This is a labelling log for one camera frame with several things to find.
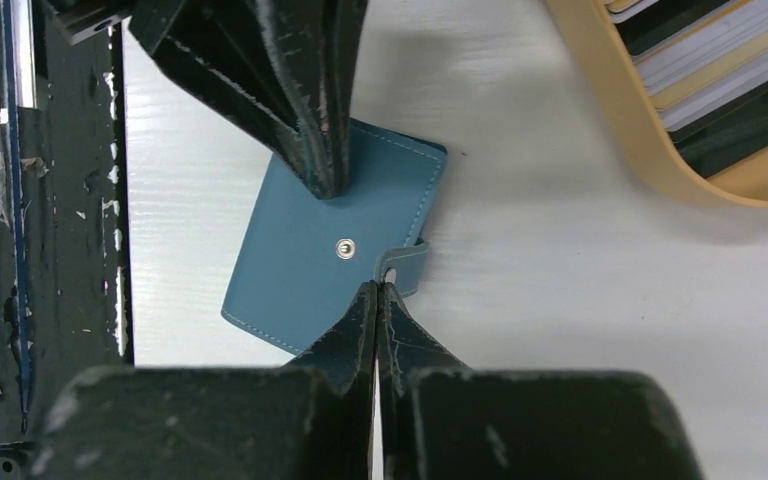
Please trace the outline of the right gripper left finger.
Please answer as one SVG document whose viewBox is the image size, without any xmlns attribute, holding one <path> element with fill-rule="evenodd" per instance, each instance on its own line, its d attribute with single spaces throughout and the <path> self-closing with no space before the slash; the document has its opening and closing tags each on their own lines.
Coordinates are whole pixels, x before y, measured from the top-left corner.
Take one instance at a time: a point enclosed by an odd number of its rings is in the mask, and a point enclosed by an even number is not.
<svg viewBox="0 0 768 480">
<path fill-rule="evenodd" d="M 31 479 L 368 479 L 378 286 L 280 367 L 97 366 L 54 401 Z"/>
</svg>

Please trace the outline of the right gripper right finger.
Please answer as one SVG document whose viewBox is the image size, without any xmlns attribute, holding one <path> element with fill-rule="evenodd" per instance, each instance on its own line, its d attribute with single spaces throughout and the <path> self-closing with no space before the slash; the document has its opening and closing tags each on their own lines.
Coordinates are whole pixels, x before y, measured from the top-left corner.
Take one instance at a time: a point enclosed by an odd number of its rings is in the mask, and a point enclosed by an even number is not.
<svg viewBox="0 0 768 480">
<path fill-rule="evenodd" d="M 699 479 L 669 396 L 622 370 L 481 370 L 377 296 L 388 479 Z"/>
</svg>

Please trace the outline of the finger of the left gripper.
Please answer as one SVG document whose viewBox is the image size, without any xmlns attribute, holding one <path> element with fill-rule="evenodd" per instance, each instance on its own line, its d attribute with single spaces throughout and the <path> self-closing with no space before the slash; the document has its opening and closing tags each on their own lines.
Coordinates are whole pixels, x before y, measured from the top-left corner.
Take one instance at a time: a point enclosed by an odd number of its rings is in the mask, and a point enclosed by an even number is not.
<svg viewBox="0 0 768 480">
<path fill-rule="evenodd" d="M 257 1 L 254 14 L 278 98 L 276 153 L 317 199 L 350 180 L 350 106 L 366 1 Z"/>
<path fill-rule="evenodd" d="M 279 156 L 318 199 L 331 182 L 314 167 L 271 64 L 253 1 L 138 1 L 130 31 L 178 87 Z"/>
</svg>

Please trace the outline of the blue card holder wallet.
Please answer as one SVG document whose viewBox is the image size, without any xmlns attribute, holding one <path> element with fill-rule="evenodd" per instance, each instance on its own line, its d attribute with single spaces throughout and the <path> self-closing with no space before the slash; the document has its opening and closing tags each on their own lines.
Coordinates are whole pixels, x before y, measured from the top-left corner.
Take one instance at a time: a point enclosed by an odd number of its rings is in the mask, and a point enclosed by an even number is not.
<svg viewBox="0 0 768 480">
<path fill-rule="evenodd" d="M 331 200 L 272 157 L 226 290 L 224 319 L 292 354 L 343 316 L 362 283 L 387 279 L 408 297 L 423 277 L 446 148 L 355 120 L 350 156 L 350 184 Z"/>
</svg>

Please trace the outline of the oval wooden card tray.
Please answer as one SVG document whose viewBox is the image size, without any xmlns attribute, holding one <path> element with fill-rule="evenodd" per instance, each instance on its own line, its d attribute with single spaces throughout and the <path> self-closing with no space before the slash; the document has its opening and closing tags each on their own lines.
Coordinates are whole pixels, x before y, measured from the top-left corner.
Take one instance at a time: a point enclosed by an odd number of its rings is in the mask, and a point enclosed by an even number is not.
<svg viewBox="0 0 768 480">
<path fill-rule="evenodd" d="M 605 2 L 546 6 L 625 160 L 645 184 L 697 206 L 768 208 L 768 147 L 710 178 L 697 174 L 674 148 Z"/>
</svg>

